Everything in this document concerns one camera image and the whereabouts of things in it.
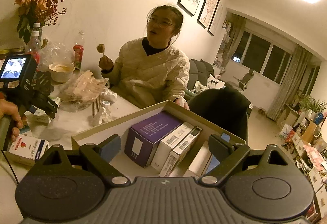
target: ceiling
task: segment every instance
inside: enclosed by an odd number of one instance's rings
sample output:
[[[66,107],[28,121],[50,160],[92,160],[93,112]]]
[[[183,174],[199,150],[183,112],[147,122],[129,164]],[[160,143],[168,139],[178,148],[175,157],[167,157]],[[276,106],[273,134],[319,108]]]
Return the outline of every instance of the ceiling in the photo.
[[[229,0],[227,9],[295,41],[327,60],[327,0]]]

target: office chair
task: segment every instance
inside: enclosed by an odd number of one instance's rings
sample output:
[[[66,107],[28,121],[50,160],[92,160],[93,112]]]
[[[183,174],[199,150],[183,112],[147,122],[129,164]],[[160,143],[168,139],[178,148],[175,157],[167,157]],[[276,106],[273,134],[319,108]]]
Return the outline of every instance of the office chair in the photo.
[[[244,75],[242,79],[235,78],[238,81],[238,84],[228,81],[227,83],[233,86],[234,89],[237,89],[238,91],[245,91],[247,84],[250,82],[250,80],[254,77],[254,70],[250,69],[248,73]]]
[[[251,103],[230,86],[208,89],[188,101],[190,111],[248,142],[247,110]]]

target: patterned curtain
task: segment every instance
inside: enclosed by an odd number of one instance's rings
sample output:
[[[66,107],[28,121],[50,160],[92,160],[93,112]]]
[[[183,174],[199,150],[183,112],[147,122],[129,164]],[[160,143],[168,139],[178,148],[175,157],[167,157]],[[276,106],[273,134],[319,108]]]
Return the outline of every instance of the patterned curtain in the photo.
[[[311,59],[312,54],[298,45],[293,53],[291,62],[286,71],[279,91],[267,112],[267,117],[276,121],[283,109],[284,103],[295,94],[300,86],[303,73]]]
[[[227,66],[229,60],[232,58],[240,44],[245,28],[245,20],[246,18],[233,14],[233,30],[231,32],[231,38],[222,54],[223,62],[221,63],[221,66],[224,68]]]

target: ribbed surface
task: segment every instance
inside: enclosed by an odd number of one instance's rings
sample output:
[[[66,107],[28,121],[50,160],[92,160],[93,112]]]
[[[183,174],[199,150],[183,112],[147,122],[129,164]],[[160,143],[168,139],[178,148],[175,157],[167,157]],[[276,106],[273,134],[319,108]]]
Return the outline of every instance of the ribbed surface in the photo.
[[[39,222],[25,220],[24,224]],[[66,224],[258,224],[231,209],[215,188],[193,178],[138,178],[113,189],[90,215]],[[304,220],[291,224],[305,224]]]

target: bowl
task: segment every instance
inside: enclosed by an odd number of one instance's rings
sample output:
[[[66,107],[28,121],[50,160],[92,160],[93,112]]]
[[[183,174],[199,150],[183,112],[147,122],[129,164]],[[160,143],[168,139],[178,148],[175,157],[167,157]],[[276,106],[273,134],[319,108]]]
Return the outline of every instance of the bowl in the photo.
[[[74,70],[75,67],[72,64],[51,64],[49,65],[50,73],[51,73],[51,78],[59,83],[65,83],[67,82]]]

